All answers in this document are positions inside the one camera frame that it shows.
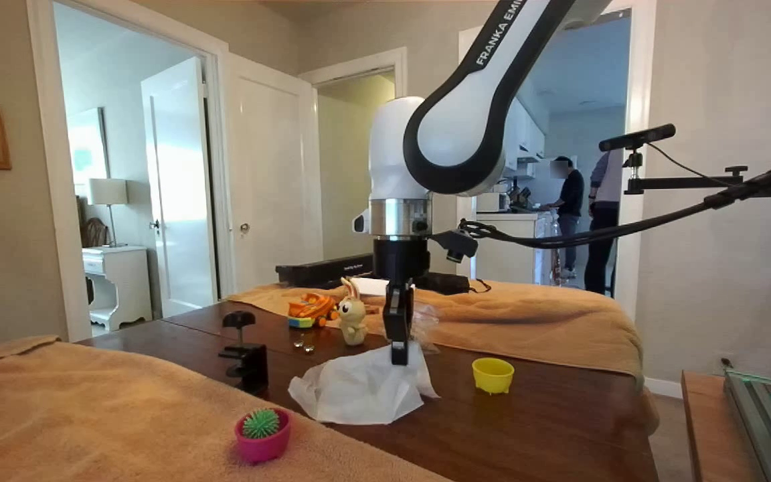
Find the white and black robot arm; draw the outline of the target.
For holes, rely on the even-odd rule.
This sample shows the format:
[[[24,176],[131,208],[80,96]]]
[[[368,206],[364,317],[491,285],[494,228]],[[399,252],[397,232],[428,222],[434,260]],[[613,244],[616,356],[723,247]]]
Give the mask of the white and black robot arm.
[[[413,289],[428,271],[428,195],[472,195],[503,175],[508,108],[549,40],[612,0],[498,0],[454,76],[428,96],[383,105],[371,132],[372,267],[385,278],[392,362],[411,362]]]

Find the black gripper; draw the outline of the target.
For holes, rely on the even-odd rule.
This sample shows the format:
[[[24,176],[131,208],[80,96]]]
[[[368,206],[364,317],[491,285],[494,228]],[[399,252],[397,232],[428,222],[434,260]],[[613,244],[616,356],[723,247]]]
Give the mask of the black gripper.
[[[383,335],[388,338],[392,365],[408,368],[413,323],[413,282],[428,271],[423,238],[379,242],[376,272],[388,282],[383,302]]]

